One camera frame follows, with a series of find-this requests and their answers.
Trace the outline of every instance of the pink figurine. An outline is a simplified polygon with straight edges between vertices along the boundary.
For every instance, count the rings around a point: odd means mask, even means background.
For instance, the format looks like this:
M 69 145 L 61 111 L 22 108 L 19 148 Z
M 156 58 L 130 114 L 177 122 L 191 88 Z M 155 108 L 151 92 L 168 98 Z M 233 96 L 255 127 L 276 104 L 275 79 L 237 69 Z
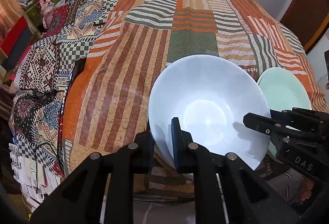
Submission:
M 40 0 L 39 3 L 41 5 L 41 14 L 43 15 L 43 27 L 48 28 L 51 20 L 53 19 L 55 5 L 51 0 L 46 0 L 46 2 Z

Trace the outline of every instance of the screw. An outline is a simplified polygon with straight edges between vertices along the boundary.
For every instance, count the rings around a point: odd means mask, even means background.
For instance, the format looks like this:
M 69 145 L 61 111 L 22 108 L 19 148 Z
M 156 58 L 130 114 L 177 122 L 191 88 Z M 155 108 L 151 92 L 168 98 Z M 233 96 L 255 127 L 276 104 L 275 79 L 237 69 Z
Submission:
M 128 144 L 128 148 L 131 149 L 131 150 L 134 150 L 137 147 L 138 147 L 138 144 L 137 143 L 132 142 L 131 144 Z
M 237 159 L 237 155 L 235 153 L 228 153 L 227 158 L 233 161 Z
M 94 152 L 94 153 L 92 153 L 92 154 L 90 155 L 90 159 L 92 159 L 92 160 L 96 160 L 96 159 L 98 159 L 100 156 L 101 156 L 100 153 Z
M 198 144 L 196 144 L 195 142 L 192 142 L 192 143 L 189 144 L 189 148 L 192 149 L 192 150 L 195 150 L 198 147 L 199 147 Z

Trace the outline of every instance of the wooden door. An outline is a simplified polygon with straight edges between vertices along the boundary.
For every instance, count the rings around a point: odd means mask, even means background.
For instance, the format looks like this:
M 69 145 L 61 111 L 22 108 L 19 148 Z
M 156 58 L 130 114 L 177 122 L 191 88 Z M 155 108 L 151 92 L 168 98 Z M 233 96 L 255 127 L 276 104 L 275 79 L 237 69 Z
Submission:
M 329 27 L 329 0 L 292 0 L 280 22 L 309 52 Z

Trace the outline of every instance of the white bowl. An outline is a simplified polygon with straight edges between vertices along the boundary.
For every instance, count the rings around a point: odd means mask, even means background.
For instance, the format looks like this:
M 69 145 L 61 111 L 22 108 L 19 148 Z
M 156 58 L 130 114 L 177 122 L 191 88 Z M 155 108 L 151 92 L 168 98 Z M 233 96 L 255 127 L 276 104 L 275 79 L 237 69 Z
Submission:
M 164 159 L 173 163 L 171 120 L 178 117 L 193 141 L 221 155 L 236 153 L 256 169 L 270 137 L 248 129 L 245 114 L 270 117 L 257 83 L 230 61 L 191 55 L 169 65 L 152 88 L 148 118 L 152 136 Z

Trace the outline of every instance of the patterned blanket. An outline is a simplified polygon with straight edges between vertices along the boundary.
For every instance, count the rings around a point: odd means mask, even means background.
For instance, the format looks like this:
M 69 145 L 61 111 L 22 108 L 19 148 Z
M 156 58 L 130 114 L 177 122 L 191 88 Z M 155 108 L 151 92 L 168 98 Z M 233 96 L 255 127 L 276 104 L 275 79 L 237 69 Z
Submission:
M 63 174 L 61 125 L 66 93 L 118 0 L 62 0 L 48 32 L 16 73 L 11 127 L 19 155 Z
M 90 53 L 66 99 L 65 175 L 94 151 L 104 155 L 131 143 L 145 129 L 156 78 L 188 55 L 225 58 L 254 80 L 270 67 L 287 69 L 313 109 L 327 111 L 299 40 L 256 0 L 120 0 Z M 154 156 L 152 172 L 136 176 L 135 191 L 193 197 L 192 182 Z

